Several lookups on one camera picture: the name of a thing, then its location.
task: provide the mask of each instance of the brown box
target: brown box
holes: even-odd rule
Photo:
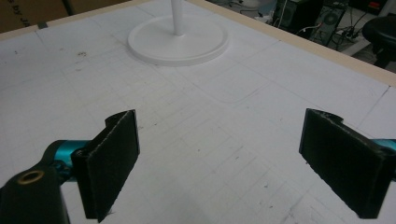
[[[129,0],[65,0],[73,15],[109,7]]]
[[[67,16],[62,0],[0,0],[0,33]]]

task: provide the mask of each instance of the chair seat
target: chair seat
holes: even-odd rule
[[[396,17],[378,17],[363,26],[363,36],[381,48],[396,51]]]

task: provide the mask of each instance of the tabletop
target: tabletop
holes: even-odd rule
[[[359,219],[299,154],[304,112],[395,138],[394,74],[201,0],[184,13],[229,31],[198,65],[144,63],[127,46],[170,1],[133,1],[0,38],[0,185],[58,139],[92,139],[135,109],[141,154],[104,223],[396,223],[396,185]],[[72,223],[76,183],[62,185]]]

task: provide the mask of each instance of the stool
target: stool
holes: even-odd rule
[[[364,24],[363,36],[373,44],[375,66],[385,68],[396,61],[396,17],[378,17]]]

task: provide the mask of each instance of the round white base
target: round white base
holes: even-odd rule
[[[229,35],[220,25],[200,17],[183,16],[184,35],[174,34],[172,17],[160,17],[135,27],[128,44],[137,58],[165,66],[188,66],[210,61],[227,49]]]

